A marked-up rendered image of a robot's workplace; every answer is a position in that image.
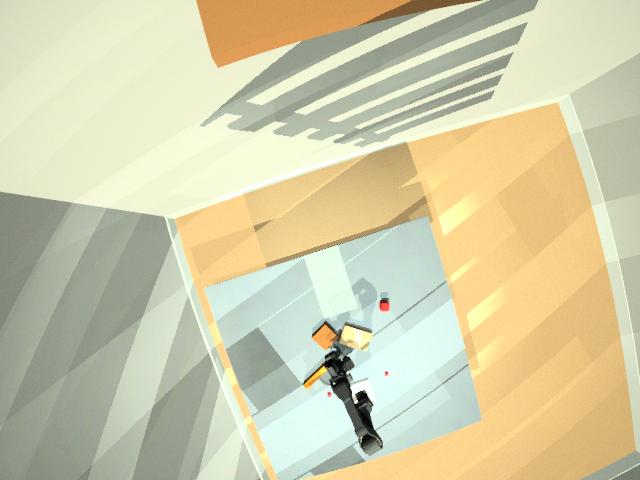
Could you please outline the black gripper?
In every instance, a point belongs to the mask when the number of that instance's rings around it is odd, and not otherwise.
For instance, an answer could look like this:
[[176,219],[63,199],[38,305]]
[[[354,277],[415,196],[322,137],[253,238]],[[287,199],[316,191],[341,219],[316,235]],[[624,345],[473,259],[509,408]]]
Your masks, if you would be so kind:
[[[328,361],[328,360],[330,360],[330,359],[332,359],[332,358],[334,359],[334,361],[335,361],[335,362],[338,364],[338,366],[340,367],[339,362],[342,362],[342,361],[341,361],[340,359],[337,359],[337,358],[338,358],[338,356],[337,356],[337,354],[336,354],[336,352],[335,352],[335,351],[333,351],[333,352],[328,353],[327,355],[325,355],[325,360],[326,360],[326,361]],[[342,371],[344,371],[344,372],[345,372],[345,370],[344,370],[344,369],[342,369],[341,367],[340,367],[340,369],[341,369]],[[351,373],[349,373],[349,375],[347,375],[347,373],[346,373],[346,377],[348,378],[349,383],[353,380],[353,377],[352,377]]]

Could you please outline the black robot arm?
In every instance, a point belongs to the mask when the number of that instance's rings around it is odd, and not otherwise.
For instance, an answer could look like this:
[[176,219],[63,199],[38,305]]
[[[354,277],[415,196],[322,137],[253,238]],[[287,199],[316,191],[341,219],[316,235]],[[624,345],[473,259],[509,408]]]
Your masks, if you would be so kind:
[[[331,379],[329,379],[331,390],[343,401],[343,405],[350,416],[361,450],[370,456],[383,449],[382,438],[374,430],[370,416],[374,405],[365,390],[355,394],[358,400],[355,404],[352,398],[351,386],[346,377],[346,373],[355,368],[355,364],[348,356],[343,357],[342,360],[339,364],[345,372],[340,369],[333,358],[328,360],[324,367],[331,375]],[[332,383],[334,382],[335,384],[333,385]],[[362,442],[360,437],[362,437]]]

